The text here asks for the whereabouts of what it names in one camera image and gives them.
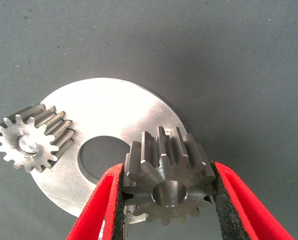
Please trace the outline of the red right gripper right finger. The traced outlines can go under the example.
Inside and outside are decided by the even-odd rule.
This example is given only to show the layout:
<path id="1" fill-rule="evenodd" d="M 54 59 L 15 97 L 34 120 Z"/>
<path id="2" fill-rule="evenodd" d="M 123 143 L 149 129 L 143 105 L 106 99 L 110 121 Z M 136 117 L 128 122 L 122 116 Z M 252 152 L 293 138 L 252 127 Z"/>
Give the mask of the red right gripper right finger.
<path id="1" fill-rule="evenodd" d="M 224 240 L 292 240 L 243 180 L 229 167 L 211 162 L 216 175 L 213 195 Z"/>

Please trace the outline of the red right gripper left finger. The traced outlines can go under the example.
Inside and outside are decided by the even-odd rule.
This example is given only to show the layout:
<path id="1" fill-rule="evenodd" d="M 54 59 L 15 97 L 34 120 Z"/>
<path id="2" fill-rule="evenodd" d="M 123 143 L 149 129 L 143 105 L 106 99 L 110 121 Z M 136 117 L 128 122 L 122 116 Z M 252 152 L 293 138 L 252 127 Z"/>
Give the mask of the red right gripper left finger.
<path id="1" fill-rule="evenodd" d="M 104 173 L 67 239 L 97 240 L 103 223 L 104 240 L 123 239 L 123 170 L 119 163 Z"/>

